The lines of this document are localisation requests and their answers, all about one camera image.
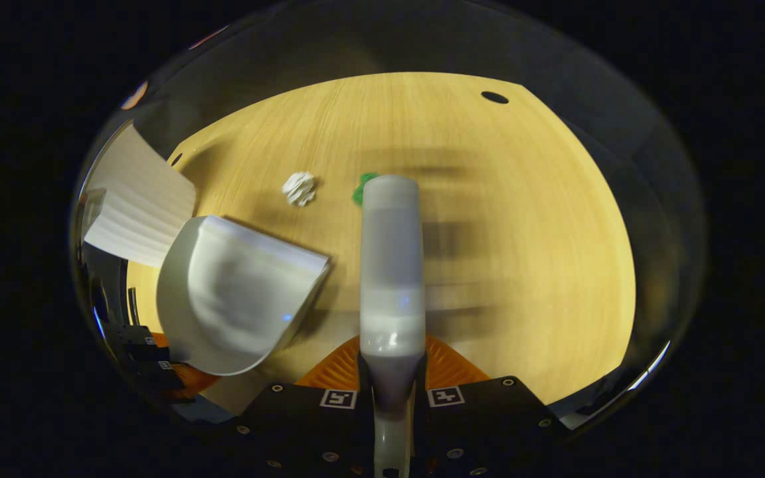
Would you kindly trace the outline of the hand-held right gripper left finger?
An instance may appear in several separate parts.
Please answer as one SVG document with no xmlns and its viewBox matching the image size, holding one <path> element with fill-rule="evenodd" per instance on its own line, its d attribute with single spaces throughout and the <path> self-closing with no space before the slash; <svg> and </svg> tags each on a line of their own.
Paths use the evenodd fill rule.
<svg viewBox="0 0 765 478">
<path fill-rule="evenodd" d="M 373 388 L 359 339 L 295 383 L 273 383 L 233 421 L 251 478 L 375 478 Z"/>
</svg>

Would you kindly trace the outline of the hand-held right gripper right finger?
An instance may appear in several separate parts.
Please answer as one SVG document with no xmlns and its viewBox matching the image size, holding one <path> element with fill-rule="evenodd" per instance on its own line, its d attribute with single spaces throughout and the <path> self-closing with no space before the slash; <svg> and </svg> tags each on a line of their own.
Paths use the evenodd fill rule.
<svg viewBox="0 0 765 478">
<path fill-rule="evenodd" d="M 414 478 L 551 478 L 571 431 L 517 377 L 491 378 L 427 337 L 414 392 Z"/>
</svg>

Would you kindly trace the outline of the grey dustpan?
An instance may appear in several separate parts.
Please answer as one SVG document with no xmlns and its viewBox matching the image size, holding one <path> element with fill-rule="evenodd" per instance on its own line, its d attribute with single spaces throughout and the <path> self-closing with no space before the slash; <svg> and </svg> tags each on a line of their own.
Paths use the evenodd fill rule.
<svg viewBox="0 0 765 478">
<path fill-rule="evenodd" d="M 284 348 L 330 272 L 330 258 L 207 215 L 186 221 L 162 262 L 157 315 L 168 356 L 218 377 Z"/>
</svg>

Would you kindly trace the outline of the white ribbed garbage bin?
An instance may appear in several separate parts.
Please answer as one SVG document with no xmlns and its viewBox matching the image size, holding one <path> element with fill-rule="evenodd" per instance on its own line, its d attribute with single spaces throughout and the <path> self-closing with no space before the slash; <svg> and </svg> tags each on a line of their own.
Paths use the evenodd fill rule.
<svg viewBox="0 0 765 478">
<path fill-rule="evenodd" d="M 195 208 L 195 186 L 127 121 L 89 169 L 81 241 L 124 260 L 160 268 Z"/>
</svg>

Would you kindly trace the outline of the small grey broom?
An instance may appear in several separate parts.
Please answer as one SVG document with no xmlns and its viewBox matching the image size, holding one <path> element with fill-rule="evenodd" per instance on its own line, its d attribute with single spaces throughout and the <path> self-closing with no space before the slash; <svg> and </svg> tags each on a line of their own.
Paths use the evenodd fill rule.
<svg viewBox="0 0 765 478">
<path fill-rule="evenodd" d="M 374 478 L 408 478 L 410 399 L 426 352 L 419 186 L 381 175 L 363 187 L 359 354 L 373 394 Z"/>
</svg>

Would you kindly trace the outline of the white paper ball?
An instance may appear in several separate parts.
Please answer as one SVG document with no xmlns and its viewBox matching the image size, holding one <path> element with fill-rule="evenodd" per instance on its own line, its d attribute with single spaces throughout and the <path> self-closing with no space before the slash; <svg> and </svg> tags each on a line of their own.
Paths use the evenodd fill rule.
<svg viewBox="0 0 765 478">
<path fill-rule="evenodd" d="M 289 205 L 303 208 L 316 197 L 315 176 L 310 172 L 297 172 L 286 179 L 282 194 Z"/>
</svg>

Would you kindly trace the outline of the green paper scrap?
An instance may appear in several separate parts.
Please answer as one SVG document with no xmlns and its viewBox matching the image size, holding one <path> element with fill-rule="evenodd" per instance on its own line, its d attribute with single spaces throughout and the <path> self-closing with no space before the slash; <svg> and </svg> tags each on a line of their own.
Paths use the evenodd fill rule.
<svg viewBox="0 0 765 478">
<path fill-rule="evenodd" d="M 359 208 L 363 206 L 365 185 L 369 181 L 376 179 L 376 177 L 378 176 L 379 176 L 378 173 L 364 173 L 364 175 L 359 175 L 359 184 L 357 185 L 355 190 L 353 190 L 353 193 L 351 196 L 353 203 L 359 206 Z"/>
</svg>

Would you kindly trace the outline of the wooden desktop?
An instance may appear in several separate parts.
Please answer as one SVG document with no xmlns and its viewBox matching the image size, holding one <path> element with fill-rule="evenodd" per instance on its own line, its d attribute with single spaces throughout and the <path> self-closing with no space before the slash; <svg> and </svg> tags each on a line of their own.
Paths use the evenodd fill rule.
<svg viewBox="0 0 765 478">
<path fill-rule="evenodd" d="M 231 107 L 172 153 L 221 216 L 331 258 L 294 341 L 205 396 L 240 414 L 359 332 L 359 175 L 421 191 L 427 331 L 546 405 L 595 384 L 628 351 L 636 306 L 628 227 L 592 154 L 518 84 L 430 72 L 343 78 Z M 315 176 L 289 205 L 282 185 Z"/>
</svg>

